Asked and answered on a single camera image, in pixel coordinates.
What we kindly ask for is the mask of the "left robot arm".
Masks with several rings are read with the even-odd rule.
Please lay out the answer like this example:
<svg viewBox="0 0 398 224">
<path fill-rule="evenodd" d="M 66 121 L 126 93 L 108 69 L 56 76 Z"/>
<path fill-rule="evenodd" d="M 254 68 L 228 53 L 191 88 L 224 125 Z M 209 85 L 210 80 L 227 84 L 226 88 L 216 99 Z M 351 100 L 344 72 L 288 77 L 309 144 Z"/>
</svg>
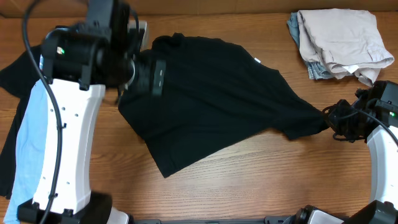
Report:
<svg viewBox="0 0 398 224">
<path fill-rule="evenodd" d="M 166 64 L 139 54 L 146 24 L 129 4 L 90 1 L 86 19 L 51 31 L 35 66 L 47 92 L 44 163 L 34 196 L 20 204 L 26 223 L 132 223 L 108 194 L 90 188 L 96 119 L 108 88 L 162 94 Z"/>
</svg>

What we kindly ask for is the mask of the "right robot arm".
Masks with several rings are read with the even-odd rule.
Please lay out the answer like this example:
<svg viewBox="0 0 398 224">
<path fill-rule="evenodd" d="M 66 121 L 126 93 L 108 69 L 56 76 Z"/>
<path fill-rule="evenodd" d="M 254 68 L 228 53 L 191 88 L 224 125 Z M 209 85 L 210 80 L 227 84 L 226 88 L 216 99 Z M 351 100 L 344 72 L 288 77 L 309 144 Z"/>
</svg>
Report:
<svg viewBox="0 0 398 224">
<path fill-rule="evenodd" d="M 346 219 L 307 205 L 285 223 L 397 224 L 397 84 L 376 81 L 355 95 L 353 104 L 340 100 L 322 113 L 335 140 L 365 140 L 371 155 L 369 204 Z"/>
</svg>

